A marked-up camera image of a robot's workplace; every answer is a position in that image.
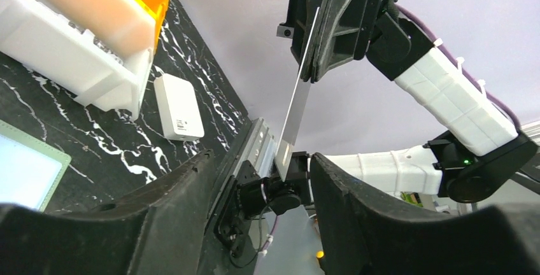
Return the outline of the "grey credit card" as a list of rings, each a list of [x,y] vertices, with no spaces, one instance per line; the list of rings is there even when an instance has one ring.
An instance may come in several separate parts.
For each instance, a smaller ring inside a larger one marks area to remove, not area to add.
[[[294,150],[303,113],[308,100],[309,90],[311,88],[311,83],[302,79],[302,72],[307,70],[309,67],[309,62],[311,60],[310,52],[313,49],[313,33],[315,31],[316,21],[319,19],[319,14],[320,7],[316,9],[313,24],[309,28],[308,39],[307,42],[305,42],[305,49],[301,56],[301,63],[299,64],[295,86],[288,105],[284,126],[280,134],[280,140],[278,142],[278,148],[274,158],[274,164],[282,181],[285,181],[287,177],[292,152]]]

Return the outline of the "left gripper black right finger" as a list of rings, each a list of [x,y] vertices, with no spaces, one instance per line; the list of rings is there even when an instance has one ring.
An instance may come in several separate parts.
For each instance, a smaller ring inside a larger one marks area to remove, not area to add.
[[[310,163],[326,274],[538,274],[539,206],[463,216],[419,208],[316,153]]]

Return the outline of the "green card holder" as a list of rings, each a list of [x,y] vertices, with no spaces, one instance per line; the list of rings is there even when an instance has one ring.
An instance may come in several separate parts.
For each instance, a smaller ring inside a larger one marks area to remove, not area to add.
[[[43,212],[71,156],[1,121],[1,202]]]

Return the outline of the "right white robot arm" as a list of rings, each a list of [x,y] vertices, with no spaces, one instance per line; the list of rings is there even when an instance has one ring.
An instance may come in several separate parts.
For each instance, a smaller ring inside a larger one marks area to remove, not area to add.
[[[278,35],[299,64],[274,164],[287,176],[312,84],[367,59],[446,131],[423,145],[332,161],[386,193],[416,192],[474,203],[490,197],[538,146],[509,111],[473,83],[462,63],[398,0],[289,0]]]

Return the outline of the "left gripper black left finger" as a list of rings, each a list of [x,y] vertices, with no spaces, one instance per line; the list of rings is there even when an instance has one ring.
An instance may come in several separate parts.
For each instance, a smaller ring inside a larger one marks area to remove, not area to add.
[[[89,211],[1,205],[2,274],[196,274],[215,181],[206,150]]]

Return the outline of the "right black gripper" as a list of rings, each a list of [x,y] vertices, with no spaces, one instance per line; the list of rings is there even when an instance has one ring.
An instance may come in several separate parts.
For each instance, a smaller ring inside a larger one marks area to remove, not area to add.
[[[362,59],[395,80],[433,46],[397,0],[288,0],[277,35],[291,39],[300,79],[313,83]]]

